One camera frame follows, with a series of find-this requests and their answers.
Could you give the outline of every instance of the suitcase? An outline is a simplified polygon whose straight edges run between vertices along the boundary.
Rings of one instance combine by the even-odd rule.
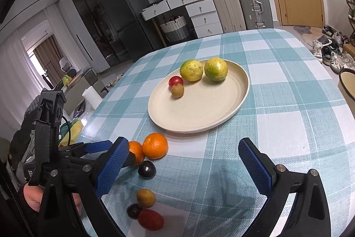
[[[274,28],[269,0],[240,0],[247,29]]]
[[[239,0],[213,0],[224,33],[246,30]]]

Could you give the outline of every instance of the black plum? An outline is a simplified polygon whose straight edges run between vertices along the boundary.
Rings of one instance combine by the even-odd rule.
[[[142,179],[148,180],[157,174],[157,169],[151,161],[143,161],[138,167],[138,174]]]
[[[138,206],[138,204],[134,203],[132,205],[129,205],[127,207],[127,215],[129,216],[129,218],[132,218],[134,220],[137,220],[138,219],[138,216],[139,216],[139,213],[142,211],[143,209],[140,208]]]

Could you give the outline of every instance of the blue gripper pad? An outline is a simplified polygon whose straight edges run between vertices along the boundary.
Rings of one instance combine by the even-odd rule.
[[[95,193],[99,198],[101,198],[102,195],[109,193],[113,182],[116,180],[120,169],[128,157],[129,151],[130,146],[128,140],[123,137],[118,137],[109,148],[108,152],[102,154],[105,155],[106,163],[102,166],[101,171],[96,176],[95,186]]]
[[[101,142],[96,142],[96,143],[89,143],[85,147],[85,152],[88,154],[96,153],[96,152],[101,152],[101,151],[106,151],[109,148],[111,148],[112,142],[111,141],[101,141]]]
[[[238,153],[259,193],[269,197],[272,192],[272,178],[244,139],[239,142]]]

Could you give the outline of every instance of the metal screw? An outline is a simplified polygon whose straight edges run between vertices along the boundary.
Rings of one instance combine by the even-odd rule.
[[[318,176],[318,171],[316,169],[311,169],[311,174],[313,176]]]
[[[83,167],[83,171],[84,172],[89,172],[91,170],[91,165],[85,165],[84,167]]]
[[[285,172],[286,171],[286,167],[284,165],[277,165],[276,169],[280,172]]]
[[[50,173],[50,175],[52,176],[52,177],[55,177],[55,176],[57,176],[58,175],[58,170],[53,170],[51,173]]]

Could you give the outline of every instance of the plaid tablecloth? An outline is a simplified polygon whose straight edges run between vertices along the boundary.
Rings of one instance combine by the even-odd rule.
[[[149,118],[148,99],[156,85],[188,59],[219,56],[240,64],[250,76],[249,95],[224,124],[206,132],[177,135]],[[249,30],[197,39],[152,52],[138,60],[105,97],[78,141],[143,142],[165,134],[168,154],[154,164],[157,175],[142,180],[136,170],[120,171],[104,203],[127,236],[241,236],[264,204],[238,156],[249,137],[275,164],[290,171],[319,171],[328,199],[332,236],[355,214],[355,121],[331,77],[290,33]],[[152,209],[165,218],[157,232],[128,218],[136,191],[155,192]],[[272,236],[290,212],[290,196]],[[88,233],[95,236],[87,218]]]

